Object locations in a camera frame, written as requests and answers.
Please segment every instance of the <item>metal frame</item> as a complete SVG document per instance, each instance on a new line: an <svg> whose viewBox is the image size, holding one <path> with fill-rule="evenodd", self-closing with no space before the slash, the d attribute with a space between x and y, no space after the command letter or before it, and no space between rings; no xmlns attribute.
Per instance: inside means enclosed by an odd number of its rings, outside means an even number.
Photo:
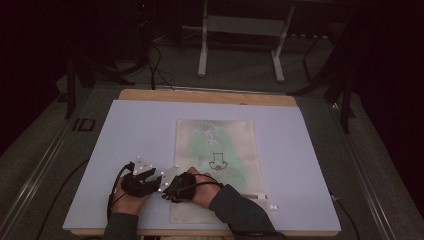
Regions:
<svg viewBox="0 0 424 240"><path fill-rule="evenodd" d="M266 36L278 36L278 46L271 51L272 62L277 82L284 81L283 70L280 62L280 54L287 32L293 17L295 7L291 6L285 21L269 19L250 19L238 17L224 17L208 15L208 0L203 0L203 26L202 26L202 49L200 51L199 77L206 76L206 64L208 58L208 31L229 32L242 34L256 34Z"/></svg>

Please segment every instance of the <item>paper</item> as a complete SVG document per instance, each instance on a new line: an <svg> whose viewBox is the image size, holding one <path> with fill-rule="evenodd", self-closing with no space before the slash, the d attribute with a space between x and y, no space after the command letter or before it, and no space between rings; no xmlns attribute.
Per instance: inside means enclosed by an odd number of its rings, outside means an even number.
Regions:
<svg viewBox="0 0 424 240"><path fill-rule="evenodd" d="M193 166L252 200L266 201L252 121L179 120L175 163L181 171ZM193 204L171 208L172 223L220 222L212 212Z"/></svg>

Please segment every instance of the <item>drawing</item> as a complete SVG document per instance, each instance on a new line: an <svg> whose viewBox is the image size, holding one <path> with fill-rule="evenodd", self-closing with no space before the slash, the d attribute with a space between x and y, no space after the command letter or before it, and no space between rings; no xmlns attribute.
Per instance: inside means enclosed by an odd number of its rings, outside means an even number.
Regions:
<svg viewBox="0 0 424 240"><path fill-rule="evenodd" d="M212 169L220 171L227 167L227 162L224 161L224 154L223 153L214 153L213 154L213 161L209 162L209 165Z"/></svg>

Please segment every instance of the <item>black stand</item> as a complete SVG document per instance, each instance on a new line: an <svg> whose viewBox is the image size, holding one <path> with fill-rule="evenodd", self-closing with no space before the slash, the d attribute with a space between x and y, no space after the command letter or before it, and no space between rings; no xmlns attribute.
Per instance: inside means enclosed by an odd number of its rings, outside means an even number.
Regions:
<svg viewBox="0 0 424 240"><path fill-rule="evenodd" d="M330 84L324 98L329 103L335 103L343 93L340 121L346 133L349 133L348 118L354 76L361 60L366 57L364 49L372 31L368 13L366 10L355 12L322 71L308 86L287 93L289 96L301 96L320 86Z"/></svg>

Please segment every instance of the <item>desk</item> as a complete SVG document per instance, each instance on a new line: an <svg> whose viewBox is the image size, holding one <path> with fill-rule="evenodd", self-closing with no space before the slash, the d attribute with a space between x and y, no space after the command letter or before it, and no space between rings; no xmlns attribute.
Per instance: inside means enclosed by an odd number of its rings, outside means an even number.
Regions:
<svg viewBox="0 0 424 240"><path fill-rule="evenodd" d="M143 155L145 159L160 159L151 163L158 170L168 169L173 164L173 151L169 149L173 149L175 145L175 120L181 117L212 119L215 116L215 119L220 120L252 119L255 123L269 200L271 204L277 203L280 206L270 216L277 230L289 236L333 236L340 231L339 221L304 122L292 121L281 125L286 118L302 118L292 97L124 90L119 99L109 111L68 212L64 229L77 235L101 235L107 223L107 195L119 169L128 161L134 161L137 155ZM211 116L211 109L227 114ZM149 114L140 114L140 110ZM163 134L152 134L157 129L161 129ZM298 137L305 134L307 138ZM137 140L134 141L131 135L136 136ZM301 146L301 151L291 152L296 146ZM170 203L161 199L160 194L153 194L140 216L139 234L231 235L225 224L171 224L169 212Z"/></svg>

